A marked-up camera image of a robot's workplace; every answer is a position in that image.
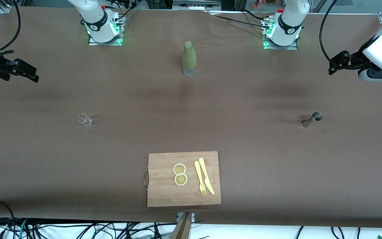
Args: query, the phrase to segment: table surface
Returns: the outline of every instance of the table surface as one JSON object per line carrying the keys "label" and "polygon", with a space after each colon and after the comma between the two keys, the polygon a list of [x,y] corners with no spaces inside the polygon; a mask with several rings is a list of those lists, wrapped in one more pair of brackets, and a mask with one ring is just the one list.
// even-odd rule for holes
{"label": "table surface", "polygon": [[[199,11],[139,11],[118,47],[88,46],[76,9],[20,13],[7,58],[40,79],[0,80],[0,200],[16,217],[193,211],[205,223],[382,227],[382,83],[328,75],[323,15],[306,17],[299,50],[279,51],[263,49],[257,27]],[[0,15],[0,47],[16,25],[15,11]],[[378,27],[375,15],[331,15],[324,45],[331,57],[354,52]],[[189,40],[193,79],[181,65]],[[323,120],[301,127],[314,111]],[[148,154],[186,151],[219,152],[222,204],[148,208]]]}

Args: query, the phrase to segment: bottle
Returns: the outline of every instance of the bottle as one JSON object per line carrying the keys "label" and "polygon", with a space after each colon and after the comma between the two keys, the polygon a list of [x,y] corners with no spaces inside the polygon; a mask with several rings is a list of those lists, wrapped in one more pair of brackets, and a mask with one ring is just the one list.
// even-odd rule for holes
{"label": "bottle", "polygon": [[197,55],[195,54],[194,44],[186,42],[182,54],[182,68],[184,75],[188,78],[197,74]]}

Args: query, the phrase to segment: knife handle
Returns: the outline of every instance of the knife handle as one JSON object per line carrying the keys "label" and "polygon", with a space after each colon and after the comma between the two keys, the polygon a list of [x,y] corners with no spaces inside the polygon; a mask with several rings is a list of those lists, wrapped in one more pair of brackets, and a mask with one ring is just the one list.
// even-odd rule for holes
{"label": "knife handle", "polygon": [[207,171],[206,171],[206,164],[204,164],[204,159],[200,158],[198,159],[198,162],[200,162],[200,166],[203,169],[204,177],[208,178]]}
{"label": "knife handle", "polygon": [[197,171],[198,180],[200,180],[200,183],[203,183],[203,178],[201,177],[200,163],[198,161],[195,161],[194,166],[195,170]]}

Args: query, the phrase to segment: white floor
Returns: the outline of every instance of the white floor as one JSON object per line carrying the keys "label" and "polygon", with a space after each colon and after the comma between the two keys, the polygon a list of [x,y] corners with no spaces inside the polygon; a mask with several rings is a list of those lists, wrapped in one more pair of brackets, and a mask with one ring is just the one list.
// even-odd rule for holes
{"label": "white floor", "polygon": [[[117,223],[116,228],[124,228],[126,224]],[[151,226],[153,223],[141,223],[136,229]],[[159,226],[161,234],[170,233],[174,229],[174,225]],[[45,227],[40,229],[40,233],[48,239],[75,239],[85,227]],[[357,228],[342,227],[345,239],[356,239]],[[220,225],[220,224],[193,224],[190,239],[201,239],[209,236],[208,239],[295,239],[298,226],[259,226],[259,225]],[[106,232],[114,235],[114,231],[107,229]],[[90,229],[83,239],[90,239],[94,234],[94,230]],[[340,238],[341,235],[336,229],[336,234]],[[146,235],[153,235],[149,230],[139,232],[132,236],[133,238],[143,238]],[[378,239],[378,235],[382,236],[382,228],[362,228],[360,239]],[[99,233],[95,239],[111,239],[107,233]],[[12,239],[12,233],[4,234],[3,239]],[[304,227],[299,239],[335,239],[331,233],[330,227]]]}

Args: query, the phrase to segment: knife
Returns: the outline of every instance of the knife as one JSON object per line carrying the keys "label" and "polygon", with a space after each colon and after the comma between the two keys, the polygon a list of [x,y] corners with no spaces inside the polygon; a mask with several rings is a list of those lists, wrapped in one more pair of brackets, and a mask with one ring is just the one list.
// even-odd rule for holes
{"label": "knife", "polygon": [[198,162],[200,163],[200,166],[201,168],[203,169],[203,173],[204,173],[204,183],[206,184],[207,186],[207,189],[212,193],[212,194],[215,194],[215,191],[213,191],[213,188],[212,188],[212,184],[210,183],[210,180],[209,180],[209,177],[207,176],[207,171],[206,171],[206,164],[204,164],[204,159],[203,158],[200,158],[198,159]]}

